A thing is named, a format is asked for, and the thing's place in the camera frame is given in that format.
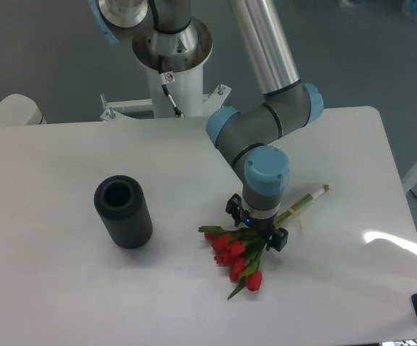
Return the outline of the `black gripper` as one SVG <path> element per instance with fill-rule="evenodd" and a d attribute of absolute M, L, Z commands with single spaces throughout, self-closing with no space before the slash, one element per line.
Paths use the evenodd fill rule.
<path fill-rule="evenodd" d="M 257 231 L 262 240 L 265 240 L 265 250 L 274 249 L 280 252 L 287 244 L 289 232 L 274 226 L 278 208 L 270 210 L 243 209 L 242 198 L 238 194 L 233 194 L 227 201 L 225 212 L 229 214 L 234 225 L 244 223 L 249 229 Z"/>

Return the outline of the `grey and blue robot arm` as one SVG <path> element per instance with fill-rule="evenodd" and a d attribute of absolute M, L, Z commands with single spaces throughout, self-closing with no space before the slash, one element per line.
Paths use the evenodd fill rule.
<path fill-rule="evenodd" d="M 206 116 L 207 135 L 242 182 L 242 194 L 228 201 L 227 213 L 258 231 L 267 247 L 281 250 L 288 233 L 279 227 L 277 213 L 290 163 L 273 142 L 318 119 L 323 99 L 316 86 L 302 83 L 272 1 L 229 6 L 263 94 L 261 105 L 247 112 L 225 106 L 224 85 L 203 93 L 203 65 L 213 40 L 189 1 L 91 1 L 109 43 L 132 39 L 150 92 L 148 99 L 103 102 L 102 117 L 143 111 L 155 118 Z"/>

